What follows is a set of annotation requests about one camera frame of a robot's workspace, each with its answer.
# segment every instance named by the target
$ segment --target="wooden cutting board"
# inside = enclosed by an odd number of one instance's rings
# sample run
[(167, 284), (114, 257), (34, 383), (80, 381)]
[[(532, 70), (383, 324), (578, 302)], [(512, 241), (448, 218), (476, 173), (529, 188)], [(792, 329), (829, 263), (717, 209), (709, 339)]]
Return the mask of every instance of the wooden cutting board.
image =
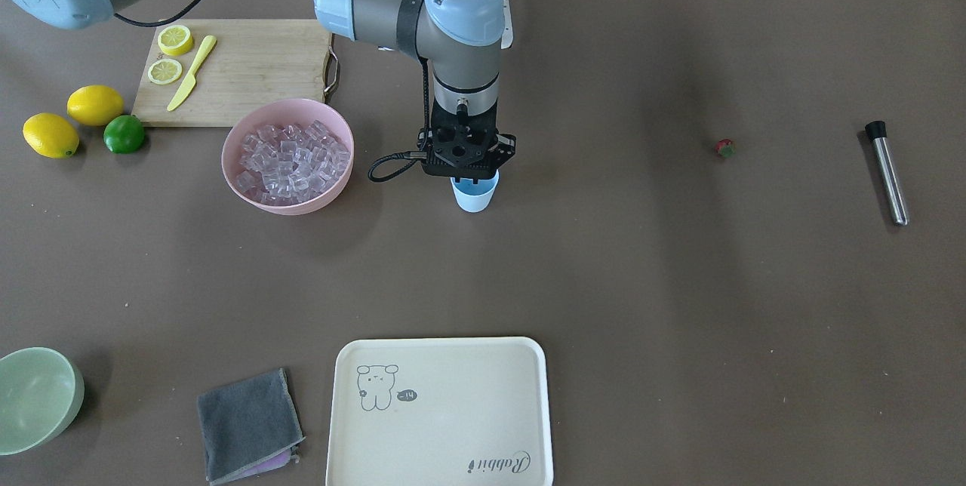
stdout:
[[(191, 29), (194, 47), (182, 56), (165, 56), (158, 34), (148, 50), (131, 114), (145, 125), (232, 126), (272, 101), (306, 97), (324, 101), (325, 64), (332, 33), (316, 20), (180, 20)], [(201, 39), (218, 39), (197, 73), (198, 84), (174, 111), (168, 102), (180, 80), (158, 86), (148, 80), (148, 67), (162, 57), (179, 60), (183, 73), (191, 66)]]

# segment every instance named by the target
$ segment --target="citrus fruit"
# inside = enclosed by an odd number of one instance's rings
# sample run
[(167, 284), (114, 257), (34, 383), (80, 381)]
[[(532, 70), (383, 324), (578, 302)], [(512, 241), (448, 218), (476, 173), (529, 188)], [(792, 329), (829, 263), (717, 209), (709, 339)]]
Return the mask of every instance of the citrus fruit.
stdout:
[(83, 125), (106, 125), (124, 112), (124, 98), (110, 86), (79, 88), (66, 101), (66, 114)]
[(23, 123), (23, 138), (39, 155), (70, 157), (77, 152), (77, 130), (61, 115), (41, 112)]
[(194, 46), (194, 39), (191, 38), (191, 29), (186, 26), (175, 24), (162, 29), (158, 35), (158, 48), (168, 56), (180, 56), (191, 50)]
[(144, 125), (135, 115), (119, 115), (104, 128), (104, 143), (116, 155), (134, 152), (144, 143)]
[(179, 60), (172, 60), (170, 57), (165, 57), (162, 60), (158, 60), (158, 62), (152, 63), (148, 67), (148, 80), (162, 86), (171, 84), (173, 81), (178, 80), (180, 71), (182, 71), (182, 64), (180, 64)]

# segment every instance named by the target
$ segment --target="black marker cap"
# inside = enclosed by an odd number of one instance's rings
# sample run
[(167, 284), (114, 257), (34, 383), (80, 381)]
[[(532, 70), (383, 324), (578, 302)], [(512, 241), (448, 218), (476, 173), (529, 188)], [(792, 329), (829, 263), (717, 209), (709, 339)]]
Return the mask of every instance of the black marker cap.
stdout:
[(877, 121), (866, 124), (866, 135), (869, 135), (869, 141), (884, 139), (886, 137), (886, 122), (877, 119)]

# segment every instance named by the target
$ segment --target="gray cloth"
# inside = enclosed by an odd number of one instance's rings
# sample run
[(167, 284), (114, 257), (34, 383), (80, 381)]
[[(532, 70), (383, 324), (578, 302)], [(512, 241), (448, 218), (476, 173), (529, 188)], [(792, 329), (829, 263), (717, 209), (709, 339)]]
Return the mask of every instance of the gray cloth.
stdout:
[(293, 454), (294, 445), (305, 438), (283, 369), (198, 396), (198, 418), (211, 486), (251, 475), (283, 453)]

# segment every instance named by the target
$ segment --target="green lime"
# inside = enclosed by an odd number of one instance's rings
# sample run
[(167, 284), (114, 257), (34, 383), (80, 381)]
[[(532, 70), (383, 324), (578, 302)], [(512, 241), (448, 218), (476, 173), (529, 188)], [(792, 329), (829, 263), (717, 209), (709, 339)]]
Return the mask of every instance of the green lime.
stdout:
[(104, 128), (104, 143), (116, 155), (134, 152), (144, 143), (144, 125), (135, 115), (119, 115)]

